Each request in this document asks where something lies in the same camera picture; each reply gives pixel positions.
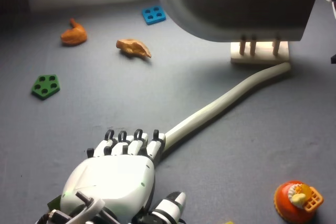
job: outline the robotic hand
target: robotic hand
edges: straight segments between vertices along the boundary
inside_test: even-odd
[[[88,159],[65,184],[60,207],[49,216],[54,224],[178,224],[185,194],[174,192],[150,210],[155,186],[154,168],[165,147],[158,130],[152,141],[141,129],[134,135],[108,130]]]

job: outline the gray fabric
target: gray fabric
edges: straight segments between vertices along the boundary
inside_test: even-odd
[[[147,26],[153,3],[45,13],[0,35],[1,223],[33,223],[108,128],[167,132],[260,70],[233,66],[230,44],[204,41],[169,18]],[[74,17],[88,31],[78,47],[60,34]],[[143,41],[152,59],[129,59],[117,39]],[[325,197],[317,222],[334,223],[336,200],[336,20],[317,0],[301,42],[290,43],[292,75],[264,87],[189,137],[159,165],[154,201],[182,190],[190,224],[283,223],[273,207],[290,179]],[[30,94],[40,74],[61,90]]]

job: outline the dark green object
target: dark green object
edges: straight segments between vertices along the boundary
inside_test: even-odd
[[[61,210],[61,195],[57,196],[55,199],[53,199],[51,202],[47,204],[50,211]]]
[[[31,90],[32,94],[41,100],[47,99],[60,90],[58,78],[55,74],[39,76]]]

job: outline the large gray blade-shaped object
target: large gray blade-shaped object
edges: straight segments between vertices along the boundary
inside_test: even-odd
[[[202,39],[296,41],[315,0],[160,0],[168,15]]]

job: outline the toy food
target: toy food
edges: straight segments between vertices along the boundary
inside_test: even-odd
[[[308,222],[323,203],[323,197],[313,187],[293,180],[280,185],[274,195],[275,209],[287,222]]]
[[[73,18],[70,19],[70,24],[73,29],[66,30],[61,35],[61,40],[65,45],[75,46],[85,42],[88,38],[88,35],[79,23],[76,23]]]
[[[152,57],[147,46],[141,41],[136,39],[119,39],[117,40],[116,47],[128,54],[134,54],[149,58]]]

